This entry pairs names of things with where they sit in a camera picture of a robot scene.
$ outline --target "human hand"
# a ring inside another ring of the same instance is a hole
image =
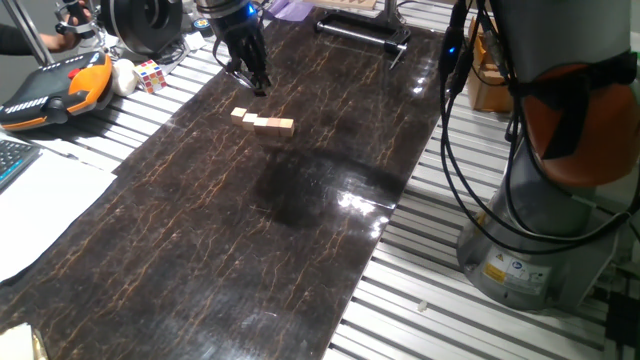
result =
[[[89,9],[85,7],[85,5],[86,5],[85,0],[80,0],[80,6],[83,8],[84,16],[87,17],[87,20],[91,20],[91,12],[89,11]],[[74,26],[78,25],[78,19],[75,17],[71,18],[70,15],[66,16],[65,21],[69,25],[74,25]],[[42,38],[42,41],[44,42],[45,46],[49,49],[49,51],[54,53],[71,50],[80,43],[80,40],[82,40],[82,38],[78,34],[74,34],[74,33],[66,33],[64,35],[40,34],[40,37]]]

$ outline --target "wooden block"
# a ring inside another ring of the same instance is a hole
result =
[[[253,131],[258,135],[268,135],[267,134],[267,123],[269,119],[267,118],[256,118],[256,121],[253,122]]]
[[[267,120],[266,135],[280,136],[280,119],[269,118],[269,120]]]
[[[280,136],[292,137],[294,130],[293,119],[280,119]]]
[[[242,128],[247,131],[253,131],[253,122],[258,118],[258,114],[247,113],[242,118]]]
[[[242,126],[242,119],[244,118],[244,114],[247,113],[247,109],[243,108],[235,108],[231,112],[231,123],[233,125]]]

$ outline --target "dark marble table surface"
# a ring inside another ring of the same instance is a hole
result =
[[[216,76],[13,284],[0,331],[52,359],[318,359],[438,119],[437,34],[405,60],[304,23],[266,30],[273,89]],[[296,120],[291,139],[230,125]]]

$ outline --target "white paper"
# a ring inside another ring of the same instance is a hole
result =
[[[18,325],[0,334],[0,360],[33,360],[31,326]]]
[[[114,179],[44,150],[0,194],[0,282],[36,261]]]

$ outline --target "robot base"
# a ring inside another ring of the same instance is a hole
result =
[[[523,145],[516,154],[511,189],[514,206],[530,229],[554,236],[579,236],[607,220],[607,216],[571,200],[541,178],[533,167],[534,160],[529,151]],[[579,195],[586,199],[595,197],[595,189],[568,190],[580,192]],[[506,203],[504,180],[489,208],[502,220],[513,224]],[[516,235],[484,212],[476,214],[476,219],[496,239],[525,253],[566,246]],[[626,227],[616,229],[573,250],[552,255],[527,255],[494,244],[469,222],[458,238],[457,257],[474,286],[501,304],[519,310],[540,310],[552,306],[573,308],[581,303],[609,264],[617,245],[633,241],[626,230]]]

